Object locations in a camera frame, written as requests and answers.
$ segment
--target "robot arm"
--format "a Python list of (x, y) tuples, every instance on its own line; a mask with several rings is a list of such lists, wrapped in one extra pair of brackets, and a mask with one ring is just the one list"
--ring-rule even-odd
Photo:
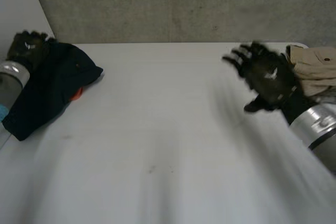
[(254, 42), (232, 50), (223, 60), (232, 64), (259, 94), (244, 110), (280, 109), (290, 129), (336, 174), (336, 114), (304, 95), (285, 57)]
[(14, 61), (0, 64), (0, 122), (9, 113), (30, 77), (29, 71)]
[(0, 63), (0, 122), (20, 95), (37, 67), (49, 54), (46, 34), (16, 34), (6, 61)]
[(301, 113), (289, 128), (336, 174), (336, 114), (317, 104)]

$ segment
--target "white table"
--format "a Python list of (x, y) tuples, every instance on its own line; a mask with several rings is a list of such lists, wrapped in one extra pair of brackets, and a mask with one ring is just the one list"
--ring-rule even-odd
[(34, 223), (332, 223), (332, 176), (280, 113), (243, 113), (237, 45), (77, 45), (104, 76), (27, 140)]

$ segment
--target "dark blue cloth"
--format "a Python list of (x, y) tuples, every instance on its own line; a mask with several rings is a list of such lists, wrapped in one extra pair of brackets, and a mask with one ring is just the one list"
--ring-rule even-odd
[(102, 69), (79, 48), (52, 42), (47, 59), (31, 74), (3, 126), (23, 141), (56, 117), (83, 86), (100, 77)]

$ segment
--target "beige cloth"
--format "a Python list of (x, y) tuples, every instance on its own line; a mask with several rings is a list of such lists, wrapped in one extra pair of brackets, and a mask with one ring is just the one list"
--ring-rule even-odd
[(312, 96), (336, 87), (336, 49), (291, 46), (290, 61), (302, 80), (305, 95)]

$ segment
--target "gray wall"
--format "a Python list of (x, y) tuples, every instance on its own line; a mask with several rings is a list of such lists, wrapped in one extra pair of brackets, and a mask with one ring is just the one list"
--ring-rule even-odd
[(71, 43), (252, 39), (336, 45), (335, 0), (40, 0)]

